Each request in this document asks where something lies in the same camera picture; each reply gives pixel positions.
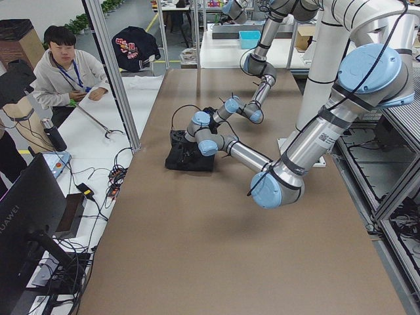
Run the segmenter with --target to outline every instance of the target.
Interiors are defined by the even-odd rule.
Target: printed graphic on jacket
[[[135,59],[138,56],[138,48],[134,43],[127,43],[124,38],[116,38],[115,43],[119,45],[123,54],[127,54],[128,59]]]

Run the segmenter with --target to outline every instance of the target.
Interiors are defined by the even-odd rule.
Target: floor
[[[152,10],[152,5],[149,1],[126,0],[119,9],[117,9],[115,12],[111,12],[109,16],[106,17],[106,28],[110,38],[112,38],[116,33],[120,32],[127,26],[137,26],[144,28],[148,33],[152,34],[156,38],[158,47],[162,47],[163,45],[159,28],[159,19],[155,19],[155,21],[151,23],[154,16],[155,12]],[[184,24],[182,25],[182,28],[186,34],[187,40],[189,41],[189,46],[191,47],[191,28],[185,16],[183,20]],[[184,39],[182,38],[182,34],[179,29],[174,28],[174,30],[171,32],[170,29],[167,28],[166,38],[168,46],[167,54],[169,66],[174,69],[180,68],[179,55],[184,49],[187,48]],[[76,48],[83,49],[84,51],[87,51],[99,58],[99,53],[91,32],[77,36]],[[165,59],[162,55],[160,60],[154,63],[154,74],[163,75],[165,71]]]

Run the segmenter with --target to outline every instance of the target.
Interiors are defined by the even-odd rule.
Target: blue lanyard
[[[64,74],[66,77],[68,77],[70,80],[72,80],[74,83],[76,83],[77,85],[79,85],[82,89],[84,89],[83,82],[80,79],[79,70],[77,69],[77,66],[76,66],[76,63],[74,62],[74,60],[72,60],[72,63],[73,63],[73,67],[74,67],[74,72],[77,75],[77,80],[79,81],[79,83],[76,82],[76,81],[74,81],[74,79],[69,76],[69,74],[67,73],[67,71],[57,61],[55,61],[54,57],[52,58],[52,60],[57,65],[58,69],[61,71],[62,74]],[[86,87],[85,90],[86,90],[86,92],[89,92],[91,90],[91,88],[90,87]]]

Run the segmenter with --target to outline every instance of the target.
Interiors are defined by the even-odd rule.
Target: monitor
[[[10,314],[45,250],[59,261],[71,258],[51,238],[66,208],[42,154],[0,199],[0,314]]]

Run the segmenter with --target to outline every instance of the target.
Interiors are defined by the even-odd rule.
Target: shelf
[[[372,123],[353,125],[337,141],[373,215],[378,211],[381,198],[393,189],[415,158],[415,153],[407,147],[386,152],[374,142],[359,146],[375,138],[374,128]]]
[[[420,292],[420,242],[401,236],[394,229],[397,209],[420,186],[420,68],[413,69],[413,82],[416,94],[412,104],[375,111],[391,122],[406,141],[404,147],[384,152],[355,146],[374,138],[376,120],[353,124],[337,141],[337,146],[411,285]],[[417,224],[418,219],[410,222]],[[420,235],[420,224],[416,228]]]

